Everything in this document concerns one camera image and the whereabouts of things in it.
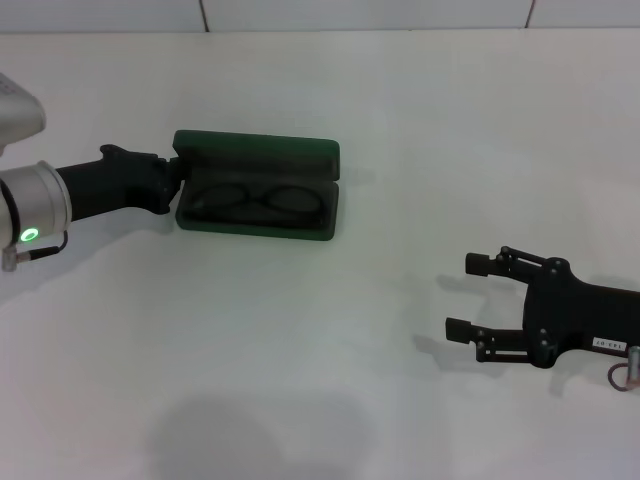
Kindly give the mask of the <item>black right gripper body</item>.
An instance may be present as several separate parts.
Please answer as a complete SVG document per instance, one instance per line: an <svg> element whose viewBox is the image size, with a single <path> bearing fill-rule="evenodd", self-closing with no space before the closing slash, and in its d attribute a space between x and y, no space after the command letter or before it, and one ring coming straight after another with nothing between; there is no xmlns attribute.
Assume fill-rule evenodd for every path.
<svg viewBox="0 0 640 480"><path fill-rule="evenodd" d="M639 294L583 282L568 261L550 258L528 284L523 332L538 368L571 350L624 357L639 344Z"/></svg>

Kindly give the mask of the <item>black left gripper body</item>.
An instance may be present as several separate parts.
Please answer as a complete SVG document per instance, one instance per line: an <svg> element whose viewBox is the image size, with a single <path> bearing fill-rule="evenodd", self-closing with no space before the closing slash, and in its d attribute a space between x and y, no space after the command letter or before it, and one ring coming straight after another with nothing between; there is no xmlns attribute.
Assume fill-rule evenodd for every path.
<svg viewBox="0 0 640 480"><path fill-rule="evenodd" d="M169 212L169 163L155 154L100 147L102 158L62 167L57 173L69 193L72 219L139 208L156 215Z"/></svg>

